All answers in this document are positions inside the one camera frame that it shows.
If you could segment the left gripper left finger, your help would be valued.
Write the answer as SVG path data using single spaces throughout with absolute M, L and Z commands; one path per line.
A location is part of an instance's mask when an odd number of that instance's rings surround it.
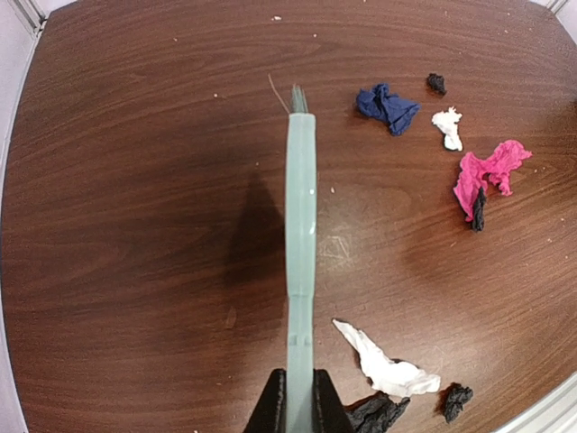
M 286 371 L 274 369 L 243 433 L 283 433 L 286 427 Z

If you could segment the mint green hand brush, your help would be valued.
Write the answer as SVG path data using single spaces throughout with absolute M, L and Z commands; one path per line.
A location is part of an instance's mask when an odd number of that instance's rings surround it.
M 285 170 L 285 263 L 288 294 L 287 432 L 315 432 L 316 117 L 295 84 L 288 113 Z

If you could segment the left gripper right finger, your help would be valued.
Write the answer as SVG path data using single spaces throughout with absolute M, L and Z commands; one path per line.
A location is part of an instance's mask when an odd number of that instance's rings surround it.
M 316 433 L 353 433 L 339 395 L 327 370 L 314 370 L 313 431 Z

